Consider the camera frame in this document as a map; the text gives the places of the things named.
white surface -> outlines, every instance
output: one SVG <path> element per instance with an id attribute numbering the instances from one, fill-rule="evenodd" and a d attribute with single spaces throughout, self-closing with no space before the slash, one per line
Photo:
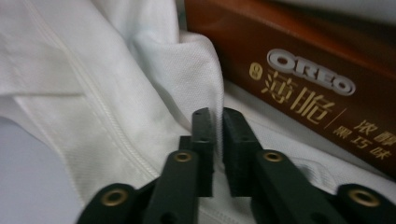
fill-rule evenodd
<path id="1" fill-rule="evenodd" d="M 74 223 L 81 202 L 58 155 L 0 118 L 0 223 Z"/>

white cloth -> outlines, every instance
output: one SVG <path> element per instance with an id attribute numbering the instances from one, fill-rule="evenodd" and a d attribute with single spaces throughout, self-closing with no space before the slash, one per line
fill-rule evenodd
<path id="1" fill-rule="evenodd" d="M 179 30 L 182 8 L 173 0 L 0 1 L 0 116 L 59 155 L 83 203 L 108 184 L 140 188 L 158 176 L 197 109 L 210 108 L 220 141 L 219 62 L 207 38 Z M 353 157 L 343 159 L 364 169 L 300 143 L 288 122 L 279 120 L 274 132 L 271 114 L 257 112 L 268 105 L 226 87 L 226 105 L 245 113 L 263 146 L 292 156 L 313 184 L 333 192 L 361 183 L 396 202 L 393 182 Z M 230 198 L 217 159 L 215 197 L 201 200 L 200 223 L 253 223 L 247 199 Z"/>

stitching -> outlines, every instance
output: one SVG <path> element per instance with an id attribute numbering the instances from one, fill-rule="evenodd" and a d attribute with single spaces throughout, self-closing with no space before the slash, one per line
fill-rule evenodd
<path id="1" fill-rule="evenodd" d="M 25 6 L 28 8 L 28 10 L 32 13 L 32 17 L 35 19 L 35 23 L 37 24 L 38 28 L 40 28 L 41 33 L 46 36 L 47 38 L 50 38 L 52 43 L 55 43 L 56 46 L 58 46 L 66 55 L 68 58 L 71 66 L 75 68 L 76 74 L 78 74 L 80 79 L 86 84 L 86 86 L 89 88 L 91 93 L 94 96 L 94 99 L 99 103 L 100 108 L 105 112 L 106 117 L 109 119 L 110 124 L 112 128 L 114 129 L 115 135 L 120 139 L 122 142 L 121 147 L 122 150 L 120 151 L 124 156 L 129 158 L 131 161 L 137 161 L 137 164 L 140 166 L 140 170 L 146 175 L 149 175 L 150 177 L 155 177 L 157 172 L 152 168 L 148 162 L 146 162 L 141 155 L 134 149 L 134 147 L 131 146 L 130 142 L 126 139 L 125 133 L 122 131 L 120 128 L 120 125 L 116 122 L 114 119 L 112 113 L 110 110 L 107 108 L 106 104 L 102 100 L 103 97 L 100 94 L 99 90 L 97 90 L 97 87 L 93 83 L 93 80 L 90 79 L 89 73 L 84 69 L 82 63 L 79 61 L 79 59 L 73 54 L 73 52 L 66 46 L 66 44 L 60 39 L 59 36 L 57 36 L 51 28 L 47 25 L 47 23 L 44 21 L 42 16 L 39 14 L 38 10 L 35 8 L 35 6 L 29 1 L 29 0 L 24 0 L 23 3 Z M 110 137 L 110 132 L 107 128 L 103 127 L 104 130 L 106 130 L 107 135 Z"/>

cardboard packaging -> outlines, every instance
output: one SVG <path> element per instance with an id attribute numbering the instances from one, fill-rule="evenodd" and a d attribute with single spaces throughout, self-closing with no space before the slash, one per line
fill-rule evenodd
<path id="1" fill-rule="evenodd" d="M 396 178 L 396 28 L 264 0 L 186 0 L 225 78 Z"/>

brass screw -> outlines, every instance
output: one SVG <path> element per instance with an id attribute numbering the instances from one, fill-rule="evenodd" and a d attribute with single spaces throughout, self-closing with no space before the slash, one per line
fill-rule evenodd
<path id="1" fill-rule="evenodd" d="M 377 207 L 380 205 L 380 201 L 370 192 L 363 189 L 352 189 L 348 192 L 348 196 L 361 205 L 367 207 Z"/>
<path id="2" fill-rule="evenodd" d="M 105 206 L 112 207 L 122 204 L 127 198 L 128 192 L 125 189 L 113 189 L 103 195 L 101 202 Z"/>
<path id="3" fill-rule="evenodd" d="M 192 158 L 191 154 L 186 152 L 177 153 L 175 156 L 175 160 L 180 162 L 190 161 L 191 158 Z"/>
<path id="4" fill-rule="evenodd" d="M 264 153 L 264 158 L 268 161 L 274 161 L 274 162 L 283 161 L 282 155 L 275 152 Z"/>

